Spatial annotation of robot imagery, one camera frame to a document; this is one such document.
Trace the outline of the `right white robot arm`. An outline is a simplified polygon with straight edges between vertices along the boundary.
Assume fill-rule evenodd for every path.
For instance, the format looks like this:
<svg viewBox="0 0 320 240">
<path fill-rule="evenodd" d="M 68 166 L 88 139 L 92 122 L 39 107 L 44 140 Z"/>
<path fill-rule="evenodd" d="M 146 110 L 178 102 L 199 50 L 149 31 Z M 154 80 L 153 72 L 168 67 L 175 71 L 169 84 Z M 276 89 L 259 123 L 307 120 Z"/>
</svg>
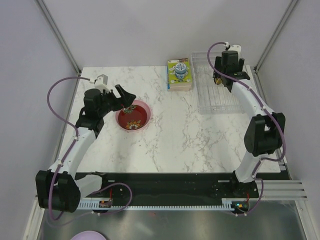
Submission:
<svg viewBox="0 0 320 240">
<path fill-rule="evenodd" d="M 283 146 L 286 118 L 274 112 L 256 93 L 249 75 L 243 71 L 245 60 L 236 50 L 225 50 L 215 58 L 213 78 L 221 79 L 225 88 L 238 100 L 250 119 L 244 134 L 245 155 L 235 170 L 229 191 L 235 197 L 247 191 L 246 183 L 255 179 L 263 160 Z"/>
</svg>

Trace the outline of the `green plastic plate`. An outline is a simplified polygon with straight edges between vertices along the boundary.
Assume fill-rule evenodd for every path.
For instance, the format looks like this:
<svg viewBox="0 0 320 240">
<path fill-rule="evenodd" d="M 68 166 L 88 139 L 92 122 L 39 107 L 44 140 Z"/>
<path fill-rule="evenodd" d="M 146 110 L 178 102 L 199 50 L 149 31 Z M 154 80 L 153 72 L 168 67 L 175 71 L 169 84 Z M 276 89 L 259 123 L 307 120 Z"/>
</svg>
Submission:
<svg viewBox="0 0 320 240">
<path fill-rule="evenodd" d="M 222 83 L 222 80 L 220 78 L 215 78 L 214 82 L 216 85 L 220 85 Z"/>
</svg>

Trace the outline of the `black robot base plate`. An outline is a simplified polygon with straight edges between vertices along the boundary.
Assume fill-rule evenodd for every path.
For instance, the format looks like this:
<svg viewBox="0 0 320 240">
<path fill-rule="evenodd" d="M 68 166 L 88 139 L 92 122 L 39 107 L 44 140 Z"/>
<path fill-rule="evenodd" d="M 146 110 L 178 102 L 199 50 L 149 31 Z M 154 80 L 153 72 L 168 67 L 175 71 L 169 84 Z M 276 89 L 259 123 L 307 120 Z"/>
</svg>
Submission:
<svg viewBox="0 0 320 240">
<path fill-rule="evenodd" d="M 255 182 L 237 183 L 232 173 L 104 173 L 102 188 L 92 194 L 121 201 L 164 201 L 165 203 L 213 203 L 222 199 L 255 199 L 259 197 Z"/>
</svg>

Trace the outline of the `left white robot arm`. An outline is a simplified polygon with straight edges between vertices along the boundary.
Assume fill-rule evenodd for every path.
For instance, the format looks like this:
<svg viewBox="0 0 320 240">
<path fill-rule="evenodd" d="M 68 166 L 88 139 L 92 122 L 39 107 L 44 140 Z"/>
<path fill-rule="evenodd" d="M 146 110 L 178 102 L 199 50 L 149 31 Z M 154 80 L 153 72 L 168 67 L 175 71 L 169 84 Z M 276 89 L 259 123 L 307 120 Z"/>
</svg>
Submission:
<svg viewBox="0 0 320 240">
<path fill-rule="evenodd" d="M 104 117 L 130 107 L 136 95 L 115 86 L 120 97 L 105 87 L 91 88 L 84 93 L 84 106 L 74 125 L 75 133 L 68 146 L 48 170 L 40 170 L 35 177 L 38 204 L 43 209 L 73 213 L 81 201 L 95 193 L 99 197 L 110 191 L 108 182 L 99 175 L 88 174 L 76 180 L 78 167 L 87 150 L 98 138 Z"/>
</svg>

